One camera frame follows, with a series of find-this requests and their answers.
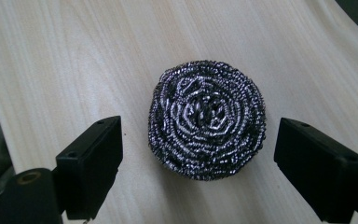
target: steel wool scrubber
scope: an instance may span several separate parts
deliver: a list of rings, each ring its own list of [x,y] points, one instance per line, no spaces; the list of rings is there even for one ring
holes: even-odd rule
[[[235,175],[262,147],[266,114],[254,82],[227,63],[183,63],[162,74],[149,144],[169,169],[196,180]]]

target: wood grain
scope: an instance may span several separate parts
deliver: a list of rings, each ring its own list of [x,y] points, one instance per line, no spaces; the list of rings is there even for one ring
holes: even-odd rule
[[[230,63],[265,98],[264,148],[223,180],[184,179],[148,148],[159,76],[193,60]],[[93,223],[319,223],[273,161],[278,125],[305,121],[358,152],[358,27],[333,0],[1,0],[0,121],[16,171],[55,167],[115,115],[124,161]]]

